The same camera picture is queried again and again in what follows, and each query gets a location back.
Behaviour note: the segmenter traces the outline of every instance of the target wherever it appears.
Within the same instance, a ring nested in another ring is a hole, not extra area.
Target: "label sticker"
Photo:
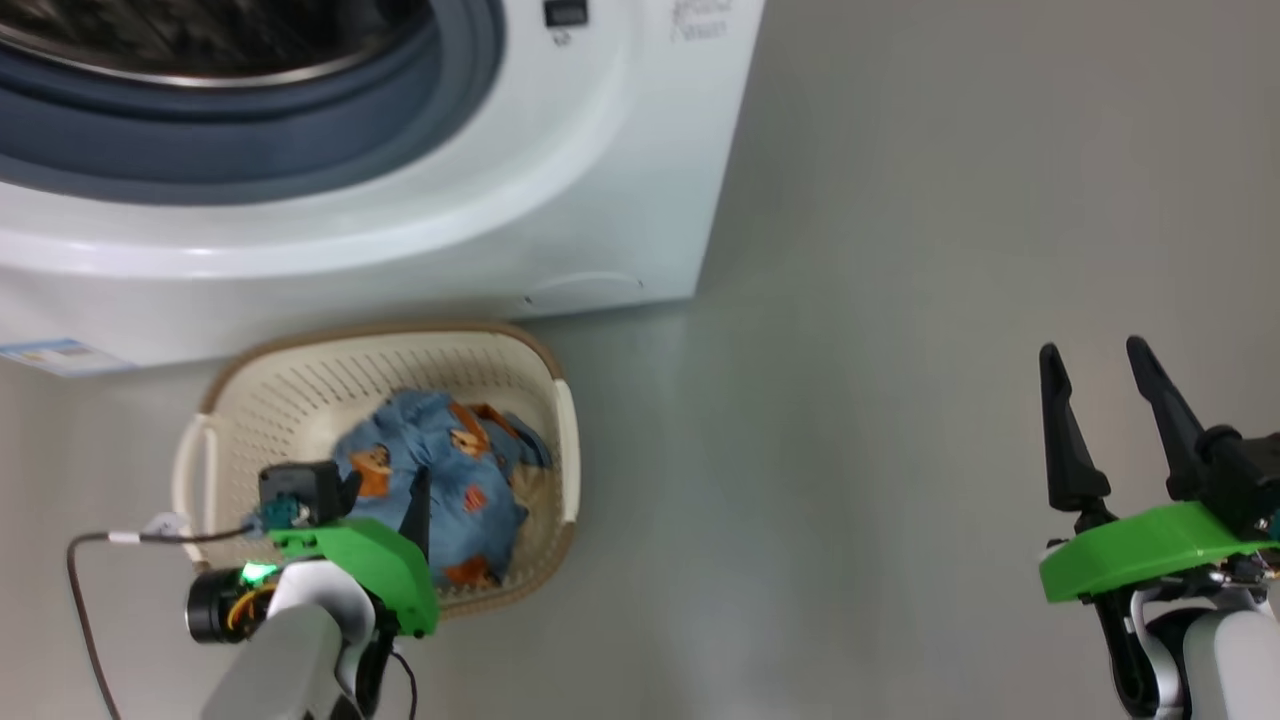
[[[64,378],[82,378],[128,370],[134,365],[74,340],[46,340],[0,346],[0,357],[40,368]]]

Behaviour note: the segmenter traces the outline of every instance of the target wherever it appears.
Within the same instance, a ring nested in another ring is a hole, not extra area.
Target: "green bracket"
[[[1199,502],[1175,502],[1059,546],[1041,562],[1041,584],[1050,602],[1071,602],[1263,548],[1280,543],[1240,542]]]
[[[439,601],[422,550],[372,518],[338,520],[320,528],[271,530],[289,559],[323,556],[378,596],[399,621],[401,635],[435,633]]]

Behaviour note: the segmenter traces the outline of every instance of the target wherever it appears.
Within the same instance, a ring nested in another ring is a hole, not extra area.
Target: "cable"
[[[264,594],[266,594],[269,592],[275,592],[275,585],[274,584],[266,584],[266,585],[262,585],[262,587],[257,588],[256,591],[250,591],[250,592],[242,594],[241,598],[236,601],[236,605],[232,606],[230,611],[227,612],[227,629],[228,630],[234,630],[236,629],[236,624],[239,621],[239,615],[246,609],[248,609],[250,616],[252,616],[252,614],[253,614],[253,602],[256,602],[257,598],[262,597]]]
[[[88,626],[88,611],[84,610],[84,596],[79,588],[79,574],[76,571],[76,550],[87,542],[113,542],[113,543],[155,543],[155,544],[201,544],[218,542],[242,536],[252,529],[252,525],[238,530],[215,533],[211,536],[143,536],[138,533],[84,533],[77,536],[67,546],[67,580],[72,585],[72,598],[76,601],[76,615],[79,618],[81,634],[84,635],[84,650],[88,652],[88,662],[93,666],[93,678],[97,680],[97,689],[102,693],[102,702],[111,720],[120,720],[120,710],[115,707],[111,691],[106,687],[106,675],[102,673],[102,662],[97,657],[97,644],[93,642],[93,632]]]
[[[417,717],[417,678],[413,676],[413,669],[408,666],[408,660],[404,660],[403,655],[393,650],[392,657],[401,661],[401,667],[408,675],[408,692],[412,696],[408,701],[408,720],[413,720]]]

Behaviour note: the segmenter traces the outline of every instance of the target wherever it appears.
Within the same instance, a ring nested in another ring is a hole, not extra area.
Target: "basket handle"
[[[582,452],[577,437],[577,413],[568,383],[556,380],[556,416],[559,419],[561,439],[561,495],[564,497],[566,523],[577,521],[577,506],[582,500]]]
[[[196,484],[196,456],[201,445],[205,448],[205,521],[197,523],[192,511],[191,498]],[[182,534],[191,536],[210,532],[214,518],[214,503],[216,502],[218,478],[218,433],[214,432],[212,418],[197,414],[187,423],[187,429],[182,432],[178,441],[178,454],[173,459],[173,509],[188,519]],[[198,544],[183,544],[187,556],[192,562],[204,562],[205,553]]]

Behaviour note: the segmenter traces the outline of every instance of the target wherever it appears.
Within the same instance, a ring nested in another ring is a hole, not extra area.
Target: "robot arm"
[[[236,656],[201,720],[362,720],[338,682],[342,653],[342,630],[324,607],[297,605],[273,615]]]
[[[1247,720],[1275,716],[1280,625],[1267,605],[1280,548],[1280,438],[1203,430],[1146,341],[1129,338],[1138,388],[1156,415],[1171,505],[1111,514],[1111,486],[1093,466],[1070,407],[1071,383],[1052,345],[1041,351],[1050,505],[1079,512],[1075,538],[1041,562],[1050,602],[1092,605],[1116,694],[1133,717]],[[1151,602],[1204,598],[1155,620]]]
[[[197,642],[250,641],[204,720],[370,717],[396,637],[435,630],[428,505],[411,503],[410,515],[417,507],[424,518],[399,533],[343,519],[349,506],[333,502],[335,477],[333,464],[264,470],[261,516],[289,562],[265,577],[214,570],[192,584],[187,626]]]

